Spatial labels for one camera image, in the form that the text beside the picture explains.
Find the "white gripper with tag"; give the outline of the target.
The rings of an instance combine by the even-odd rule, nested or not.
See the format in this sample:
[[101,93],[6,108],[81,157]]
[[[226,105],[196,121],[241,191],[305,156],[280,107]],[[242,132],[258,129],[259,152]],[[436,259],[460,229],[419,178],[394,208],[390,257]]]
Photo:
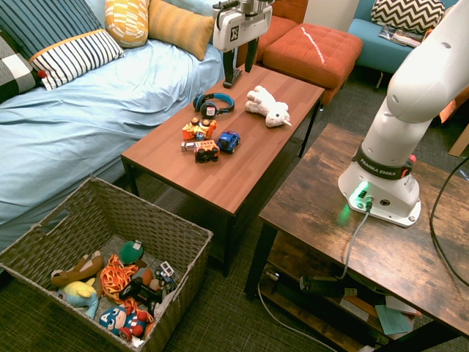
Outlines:
[[237,80],[235,48],[248,43],[245,71],[250,73],[256,61],[259,37],[270,27],[273,8],[271,3],[216,3],[212,14],[215,19],[213,45],[224,52],[223,86],[231,88]]

